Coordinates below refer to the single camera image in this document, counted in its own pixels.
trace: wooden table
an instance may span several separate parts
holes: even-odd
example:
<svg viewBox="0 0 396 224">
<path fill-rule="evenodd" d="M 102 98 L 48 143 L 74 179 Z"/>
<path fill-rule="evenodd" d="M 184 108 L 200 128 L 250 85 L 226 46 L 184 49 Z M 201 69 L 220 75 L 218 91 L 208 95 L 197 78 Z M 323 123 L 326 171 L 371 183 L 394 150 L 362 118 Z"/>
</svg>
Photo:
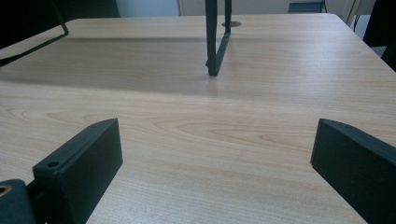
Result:
<svg viewBox="0 0 396 224">
<path fill-rule="evenodd" d="M 90 223 L 363 223 L 309 164 L 318 119 L 395 146 L 396 75 L 334 15 L 233 21 L 218 77 L 204 17 L 71 21 L 0 68 L 0 179 L 30 182 L 69 138 L 119 118 L 124 164 Z"/>
</svg>

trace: light wood tabletop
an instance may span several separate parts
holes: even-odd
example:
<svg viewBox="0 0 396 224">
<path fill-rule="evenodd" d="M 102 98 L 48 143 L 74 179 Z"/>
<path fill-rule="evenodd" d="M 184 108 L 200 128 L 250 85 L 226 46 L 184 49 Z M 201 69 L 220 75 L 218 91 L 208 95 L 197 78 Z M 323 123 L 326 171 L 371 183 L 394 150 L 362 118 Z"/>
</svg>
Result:
<svg viewBox="0 0 396 224">
<path fill-rule="evenodd" d="M 396 146 L 395 73 L 334 15 L 233 21 L 218 77 L 205 17 L 70 21 L 0 68 L 0 180 L 29 183 L 72 136 L 118 118 L 124 164 L 89 223 L 364 223 L 309 161 L 319 118 Z"/>
</svg>

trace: table surface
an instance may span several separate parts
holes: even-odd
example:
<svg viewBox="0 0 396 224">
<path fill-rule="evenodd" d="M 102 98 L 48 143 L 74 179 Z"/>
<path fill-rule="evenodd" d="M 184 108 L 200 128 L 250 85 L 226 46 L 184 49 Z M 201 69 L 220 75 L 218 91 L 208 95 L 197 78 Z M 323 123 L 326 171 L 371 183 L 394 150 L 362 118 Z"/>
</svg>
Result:
<svg viewBox="0 0 396 224">
<path fill-rule="evenodd" d="M 70 21 L 0 68 L 0 179 L 118 118 L 124 164 L 89 223 L 364 223 L 309 161 L 319 118 L 396 145 L 395 73 L 334 15 L 233 21 L 218 77 L 204 17 Z"/>
</svg>

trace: metal leg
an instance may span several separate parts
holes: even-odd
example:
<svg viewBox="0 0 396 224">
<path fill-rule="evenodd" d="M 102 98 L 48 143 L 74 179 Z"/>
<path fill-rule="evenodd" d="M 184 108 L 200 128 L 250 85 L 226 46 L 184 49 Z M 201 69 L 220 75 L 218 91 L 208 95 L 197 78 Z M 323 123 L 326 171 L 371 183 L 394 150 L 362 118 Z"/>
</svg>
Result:
<svg viewBox="0 0 396 224">
<path fill-rule="evenodd" d="M 62 28 L 64 29 L 64 33 L 62 35 L 59 35 L 59 36 L 51 39 L 51 40 L 46 41 L 46 42 L 44 42 L 44 43 L 42 43 L 40 45 L 37 45 L 37 46 L 35 46 L 32 49 L 28 49 L 24 53 L 14 55 L 14 56 L 11 56 L 9 58 L 0 59 L 0 67 L 6 65 L 8 63 L 12 63 L 12 62 L 18 60 L 21 57 L 24 57 L 24 56 L 26 56 L 26 55 L 28 55 L 28 54 L 30 54 L 32 52 L 35 52 L 38 49 L 44 48 L 47 45 L 49 45 L 49 44 L 51 44 L 51 43 L 53 43 L 53 42 L 65 37 L 65 36 L 67 36 L 69 34 L 69 31 L 67 30 L 66 24 L 64 23 L 64 19 L 62 18 L 61 14 L 59 13 L 58 8 L 53 3 L 53 0 L 50 0 L 50 3 L 51 3 L 51 6 L 53 8 L 53 12 L 54 12 L 56 18 L 58 19 L 59 23 L 61 24 Z"/>
<path fill-rule="evenodd" d="M 219 50 L 216 53 L 216 32 L 218 27 L 218 1 L 206 0 L 206 46 L 207 46 L 207 62 L 209 75 L 215 77 L 221 67 L 225 50 L 227 49 L 228 40 L 231 35 L 231 15 L 232 0 L 225 1 L 225 33 L 221 39 Z"/>
</svg>

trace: wood grain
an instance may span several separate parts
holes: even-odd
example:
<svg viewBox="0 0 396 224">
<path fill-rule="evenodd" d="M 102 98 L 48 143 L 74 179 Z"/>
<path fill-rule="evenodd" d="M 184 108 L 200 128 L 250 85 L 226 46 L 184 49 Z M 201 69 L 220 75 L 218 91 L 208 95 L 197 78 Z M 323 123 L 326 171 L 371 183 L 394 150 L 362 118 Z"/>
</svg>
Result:
<svg viewBox="0 0 396 224">
<path fill-rule="evenodd" d="M 204 17 L 71 21 L 0 68 L 0 179 L 119 118 L 124 164 L 90 223 L 364 223 L 309 160 L 319 118 L 395 146 L 395 74 L 334 15 L 233 20 L 214 78 Z"/>
</svg>

